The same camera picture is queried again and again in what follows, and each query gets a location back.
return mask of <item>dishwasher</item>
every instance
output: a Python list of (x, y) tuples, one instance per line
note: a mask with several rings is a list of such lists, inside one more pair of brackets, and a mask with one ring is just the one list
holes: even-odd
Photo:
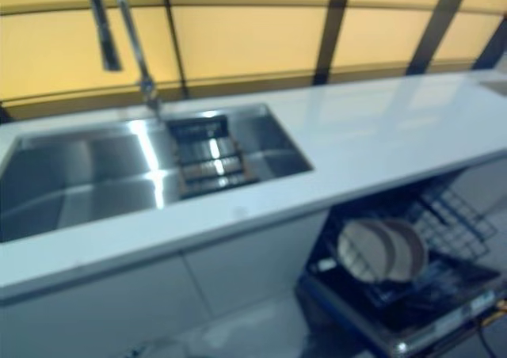
[[(479, 317), (507, 295), (507, 265), (484, 263), (491, 256), (488, 241), (507, 233), (507, 224), (493, 225), (483, 209), (454, 189), (467, 171), (335, 205), (299, 278), (299, 290), (378, 356), (427, 356), (474, 329)], [(354, 219), (401, 219), (412, 225), (427, 245), (421, 274), (406, 283), (358, 280), (337, 255), (340, 233)], [(367, 257), (354, 253), (357, 264), (367, 269)]]

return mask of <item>cabinet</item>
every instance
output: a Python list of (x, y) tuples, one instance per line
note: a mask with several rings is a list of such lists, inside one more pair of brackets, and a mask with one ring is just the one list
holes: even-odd
[(116, 356), (208, 319), (180, 257), (1, 309), (2, 358)]
[(250, 230), (184, 254), (213, 315), (295, 286), (328, 211)]

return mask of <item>faucet spout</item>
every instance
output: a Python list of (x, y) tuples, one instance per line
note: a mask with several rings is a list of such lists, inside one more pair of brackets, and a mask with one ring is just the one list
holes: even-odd
[[(121, 70), (120, 61), (117, 57), (114, 41), (109, 31), (109, 23), (105, 13), (104, 3), (102, 0), (90, 0), (93, 17), (97, 23), (99, 40), (101, 42), (101, 53), (106, 70)], [(157, 87), (155, 81), (148, 71), (146, 59), (144, 58), (143, 49), (135, 30), (132, 12), (128, 5), (128, 0), (116, 0), (120, 7), (121, 16), (124, 19), (125, 28), (127, 29), (128, 38), (134, 52), (135, 61), (139, 67), (141, 78), (139, 80), (139, 88), (143, 94), (145, 104), (151, 109), (156, 117), (160, 119), (160, 99), (158, 98)]]
[(109, 21), (102, 0), (90, 0), (93, 18), (97, 26), (99, 43), (101, 45), (102, 64), (106, 70), (121, 70), (120, 59), (116, 52), (114, 39), (109, 29)]

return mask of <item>quartz countertop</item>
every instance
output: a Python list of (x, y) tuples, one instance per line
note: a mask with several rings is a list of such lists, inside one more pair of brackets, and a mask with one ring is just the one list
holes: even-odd
[[(166, 103), (162, 113), (265, 103), (314, 169), (0, 245), (5, 295), (171, 254), (246, 228), (507, 153), (507, 97), (494, 70), (389, 78)], [(0, 127), (0, 166), (17, 137), (149, 116), (142, 105)]]

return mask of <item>yellow wall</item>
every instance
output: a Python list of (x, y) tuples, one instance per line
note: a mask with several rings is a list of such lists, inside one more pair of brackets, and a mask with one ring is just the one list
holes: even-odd
[[(304, 78), (299, 84), (309, 84), (328, 2), (171, 0), (191, 93), (193, 87), (275, 78)], [(115, 6), (114, 0), (107, 3)], [(389, 68), (403, 74), (437, 3), (348, 0), (331, 72)], [(35, 108), (35, 104), (50, 101), (48, 98), (57, 101), (135, 91), (139, 73), (118, 9), (109, 8), (108, 15), (124, 70), (112, 73), (101, 66), (88, 0), (0, 0), (0, 4), (0, 100), (12, 114), (23, 106), (18, 112), (30, 116), (26, 106)], [(163, 88), (177, 89), (181, 77), (164, 1), (131, 0), (131, 4), (152, 74)], [(431, 66), (470, 66), (506, 10), (507, 0), (463, 0)], [(82, 102), (73, 107), (68, 101), (59, 112), (83, 108)]]

